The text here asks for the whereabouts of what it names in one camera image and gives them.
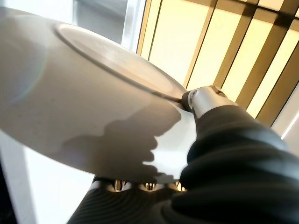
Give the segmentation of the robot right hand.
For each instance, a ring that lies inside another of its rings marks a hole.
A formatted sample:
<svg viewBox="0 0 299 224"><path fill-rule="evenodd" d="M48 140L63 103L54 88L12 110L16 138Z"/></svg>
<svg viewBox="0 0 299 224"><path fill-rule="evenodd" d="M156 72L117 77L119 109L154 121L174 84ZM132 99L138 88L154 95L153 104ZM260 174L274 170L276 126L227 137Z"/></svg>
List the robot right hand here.
<svg viewBox="0 0 299 224"><path fill-rule="evenodd" d="M185 192L127 183L121 192L98 178L71 224L296 224L299 159L270 128L214 86L182 96L196 141L180 175Z"/></svg>

